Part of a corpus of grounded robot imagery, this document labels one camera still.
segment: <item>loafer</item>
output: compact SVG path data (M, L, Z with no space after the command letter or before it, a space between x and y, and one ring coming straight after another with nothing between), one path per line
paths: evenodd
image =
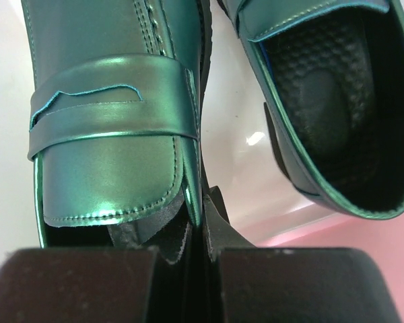
M42 246L144 219L182 190L201 223L208 0L23 0Z
M219 0L266 97L296 189L368 219L404 212L404 12L399 0Z

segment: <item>shoe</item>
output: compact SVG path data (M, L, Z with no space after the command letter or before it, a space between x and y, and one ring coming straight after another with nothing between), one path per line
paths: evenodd
M368 219L404 212L404 12L399 0L219 0L267 100L296 189Z
M35 83L28 157L41 244L51 245L54 228L149 217L181 189L200 226L209 0L22 5Z

